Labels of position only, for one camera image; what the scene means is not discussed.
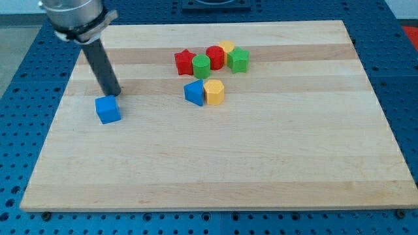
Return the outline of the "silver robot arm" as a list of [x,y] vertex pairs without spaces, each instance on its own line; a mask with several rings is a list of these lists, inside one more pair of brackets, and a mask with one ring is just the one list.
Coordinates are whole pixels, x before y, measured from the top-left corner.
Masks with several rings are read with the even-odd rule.
[[118,18],[116,10],[108,10],[103,0],[40,0],[56,36],[63,41],[90,44]]

